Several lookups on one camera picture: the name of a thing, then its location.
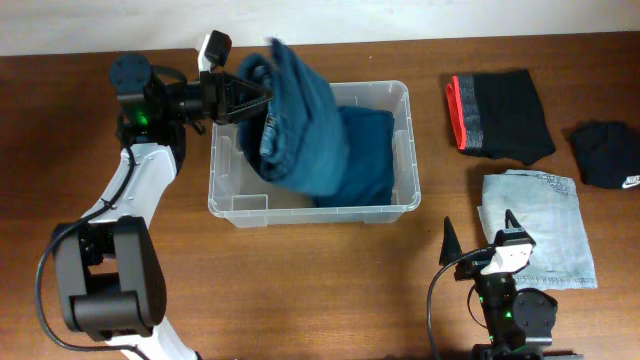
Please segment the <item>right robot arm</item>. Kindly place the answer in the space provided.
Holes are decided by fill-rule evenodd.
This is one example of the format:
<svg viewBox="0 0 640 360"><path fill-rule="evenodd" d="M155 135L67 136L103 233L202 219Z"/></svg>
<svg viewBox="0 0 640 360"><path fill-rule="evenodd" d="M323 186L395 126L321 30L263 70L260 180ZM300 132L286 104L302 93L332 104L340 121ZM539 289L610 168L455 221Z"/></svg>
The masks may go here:
<svg viewBox="0 0 640 360"><path fill-rule="evenodd" d="M572 351L547 349L552 345L558 302L534 288L516 288L514 275L529 265L536 242L510 210L505 212L505 228L494 242L464 253L453 224L444 219L444 236L439 258L441 269L429 285L427 327L432 353L440 357L432 327L432 297L439 278L454 269L457 281L471 280L469 292L476 293L482 308L482 326L489 342L473 346L472 359L582 359Z"/></svg>

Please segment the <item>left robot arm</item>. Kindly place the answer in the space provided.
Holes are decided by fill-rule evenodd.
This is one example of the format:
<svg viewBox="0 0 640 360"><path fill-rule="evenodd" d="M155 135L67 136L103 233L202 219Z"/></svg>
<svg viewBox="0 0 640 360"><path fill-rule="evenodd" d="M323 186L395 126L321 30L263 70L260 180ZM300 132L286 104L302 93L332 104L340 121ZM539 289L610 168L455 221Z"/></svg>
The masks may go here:
<svg viewBox="0 0 640 360"><path fill-rule="evenodd" d="M185 129L200 121L237 124L266 109L270 89L222 71L207 56L199 76L154 66L136 53L109 71L121 112L120 163L97 202L58 225L42 257L55 264L65 325L93 340L91 352L129 359L197 359L167 316L167 290L149 233L160 199L186 156Z"/></svg>

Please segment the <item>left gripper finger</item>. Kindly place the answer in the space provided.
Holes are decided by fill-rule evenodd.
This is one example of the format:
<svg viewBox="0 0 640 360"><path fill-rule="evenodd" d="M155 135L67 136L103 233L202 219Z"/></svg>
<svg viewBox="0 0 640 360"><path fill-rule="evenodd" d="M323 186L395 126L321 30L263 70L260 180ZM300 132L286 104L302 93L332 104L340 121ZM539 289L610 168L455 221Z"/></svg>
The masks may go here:
<svg viewBox="0 0 640 360"><path fill-rule="evenodd" d="M225 93L232 100L271 100L273 92L261 84L224 72Z"/></svg>
<svg viewBox="0 0 640 360"><path fill-rule="evenodd" d="M227 120L231 124L238 124L250 120L268 109L270 98L258 98L240 104L229 105Z"/></svg>

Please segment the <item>blue denim jeans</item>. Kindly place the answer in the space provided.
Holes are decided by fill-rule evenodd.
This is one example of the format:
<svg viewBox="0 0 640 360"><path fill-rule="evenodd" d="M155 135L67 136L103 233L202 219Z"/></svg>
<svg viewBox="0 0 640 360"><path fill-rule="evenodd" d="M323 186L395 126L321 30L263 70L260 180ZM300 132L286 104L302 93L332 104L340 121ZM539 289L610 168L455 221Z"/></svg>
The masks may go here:
<svg viewBox="0 0 640 360"><path fill-rule="evenodd" d="M269 183L310 196L337 192L349 145L328 81L277 38L270 56L252 53L237 72L269 88L267 107L237 125L240 148Z"/></svg>

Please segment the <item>dark teal shirt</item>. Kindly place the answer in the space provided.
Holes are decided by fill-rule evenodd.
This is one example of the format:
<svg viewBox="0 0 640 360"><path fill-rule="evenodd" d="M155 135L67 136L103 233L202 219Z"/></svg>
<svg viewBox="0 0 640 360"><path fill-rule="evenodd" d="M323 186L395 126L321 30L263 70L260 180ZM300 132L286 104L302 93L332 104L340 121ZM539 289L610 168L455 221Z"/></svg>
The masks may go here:
<svg viewBox="0 0 640 360"><path fill-rule="evenodd" d="M337 191L313 198L316 207L387 206L395 184L395 118L386 110L340 106L349 155Z"/></svg>

